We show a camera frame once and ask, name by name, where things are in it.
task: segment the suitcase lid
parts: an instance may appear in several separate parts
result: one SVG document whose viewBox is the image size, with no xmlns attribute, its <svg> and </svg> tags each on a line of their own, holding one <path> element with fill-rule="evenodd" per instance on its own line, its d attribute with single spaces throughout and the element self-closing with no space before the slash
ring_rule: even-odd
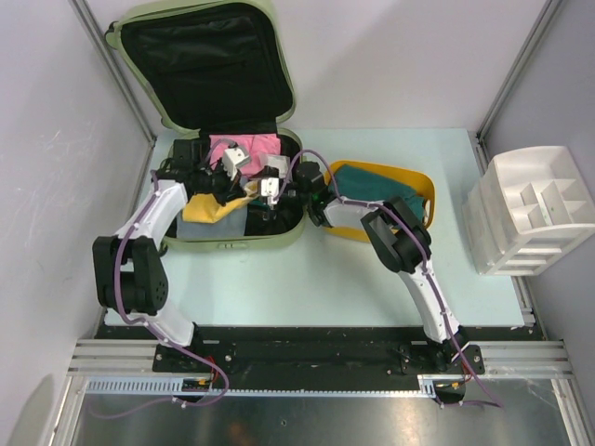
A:
<svg viewBox="0 0 595 446">
<path fill-rule="evenodd" d="M 268 0 L 162 1 L 106 32 L 162 115 L 181 133 L 289 119 L 293 86 Z"/>
</svg>

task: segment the white plastic organizer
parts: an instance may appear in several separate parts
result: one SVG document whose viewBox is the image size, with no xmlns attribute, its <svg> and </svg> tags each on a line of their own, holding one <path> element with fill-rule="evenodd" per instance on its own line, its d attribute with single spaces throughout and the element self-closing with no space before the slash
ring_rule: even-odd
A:
<svg viewBox="0 0 595 446">
<path fill-rule="evenodd" d="M 562 146 L 495 156 L 463 215 L 481 274 L 539 274 L 595 232 L 595 205 Z"/>
</svg>

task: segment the pink cloth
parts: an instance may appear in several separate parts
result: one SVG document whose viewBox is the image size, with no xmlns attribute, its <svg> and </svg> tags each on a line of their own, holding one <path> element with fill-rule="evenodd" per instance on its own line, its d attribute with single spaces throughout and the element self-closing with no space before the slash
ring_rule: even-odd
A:
<svg viewBox="0 0 595 446">
<path fill-rule="evenodd" d="M 267 153 L 269 155 L 281 154 L 281 141 L 274 133 L 268 135 L 211 135 L 211 145 L 222 138 L 235 141 L 250 154 L 252 158 L 250 163 L 240 167 L 242 175 L 246 175 L 247 177 L 251 177 L 262 170 L 263 166 L 260 163 L 261 153 Z M 228 148 L 229 146 L 225 142 L 221 142 L 216 146 L 211 154 L 211 165 L 216 163 L 223 156 L 223 151 Z"/>
</svg>

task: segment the orange bin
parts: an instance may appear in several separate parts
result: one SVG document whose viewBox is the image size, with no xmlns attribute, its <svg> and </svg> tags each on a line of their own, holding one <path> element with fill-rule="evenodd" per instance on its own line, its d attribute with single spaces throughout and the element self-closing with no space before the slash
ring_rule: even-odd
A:
<svg viewBox="0 0 595 446">
<path fill-rule="evenodd" d="M 335 173 L 342 165 L 349 164 L 353 167 L 358 167 L 362 170 L 372 172 L 377 175 L 381 175 L 386 178 L 394 179 L 400 183 L 406 184 L 410 188 L 416 190 L 417 195 L 423 197 L 424 208 L 429 212 L 429 215 L 424 219 L 424 226 L 430 227 L 432 220 L 434 219 L 434 205 L 436 201 L 436 193 L 434 189 L 434 183 L 431 179 L 415 170 L 402 169 L 401 167 L 395 167 L 393 165 L 384 164 L 373 164 L 365 163 L 362 161 L 349 161 L 341 160 L 336 161 L 330 165 L 331 172 Z M 330 175 L 328 172 L 324 174 L 324 180 L 326 184 L 330 182 Z M 353 228 L 324 228 L 330 234 L 337 235 L 338 237 L 345 237 L 347 239 L 357 240 L 358 242 L 369 243 L 369 239 L 364 229 L 355 230 Z"/>
</svg>

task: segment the green towel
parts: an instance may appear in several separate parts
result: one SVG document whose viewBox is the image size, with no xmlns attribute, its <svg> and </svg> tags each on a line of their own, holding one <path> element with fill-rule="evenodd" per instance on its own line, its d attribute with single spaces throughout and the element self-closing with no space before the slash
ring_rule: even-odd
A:
<svg viewBox="0 0 595 446">
<path fill-rule="evenodd" d="M 404 199 L 413 213 L 423 221 L 424 198 L 415 189 L 394 179 L 373 172 L 343 164 L 336 172 L 335 179 L 341 195 L 353 200 L 381 202 L 399 196 Z"/>
</svg>

